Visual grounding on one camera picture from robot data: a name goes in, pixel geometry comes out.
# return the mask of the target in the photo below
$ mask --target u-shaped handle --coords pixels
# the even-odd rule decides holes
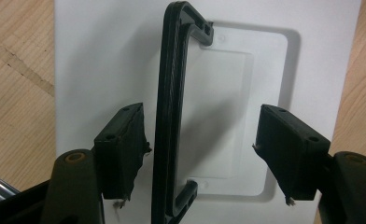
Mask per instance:
[[[188,2],[171,3],[165,11],[154,144],[152,223],[178,223],[197,195],[188,182],[175,197],[176,171],[189,38],[210,46],[212,24]]]

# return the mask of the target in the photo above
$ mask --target screw hole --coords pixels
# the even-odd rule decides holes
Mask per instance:
[[[364,160],[363,158],[356,156],[354,154],[346,154],[345,157],[347,159],[349,159],[350,161],[356,162],[356,163],[361,163],[363,165],[366,165],[366,160]]]
[[[66,158],[64,158],[64,160],[68,163],[77,163],[84,159],[85,159],[85,154],[82,152],[75,152],[75,153],[69,154]]]
[[[114,138],[116,138],[116,135],[114,135],[114,134],[108,135],[106,137],[107,140],[111,140],[111,139],[114,139]]]
[[[309,140],[311,140],[313,142],[318,142],[319,141],[319,139],[317,137],[313,137],[313,136],[309,137]]]

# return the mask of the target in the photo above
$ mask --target white wall plate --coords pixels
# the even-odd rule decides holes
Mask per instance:
[[[200,194],[260,194],[267,165],[251,148],[262,104],[278,105],[284,35],[220,27],[212,46],[191,41],[183,98],[177,184]]]

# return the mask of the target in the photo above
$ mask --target wooden surface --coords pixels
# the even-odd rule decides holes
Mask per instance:
[[[17,189],[48,179],[55,160],[53,57],[53,1],[0,1],[0,177]],[[366,155],[366,0],[331,145],[339,150]]]
[[[55,160],[53,1],[0,1],[0,177],[17,189]]]
[[[330,154],[366,156],[366,0],[362,0]],[[314,221],[321,223],[319,213]]]

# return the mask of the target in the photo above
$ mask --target black plastic handle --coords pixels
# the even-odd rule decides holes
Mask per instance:
[[[212,24],[188,2],[171,3],[165,11],[154,146],[152,223],[178,223],[197,195],[191,181],[176,192],[176,170],[189,38],[210,46]]]

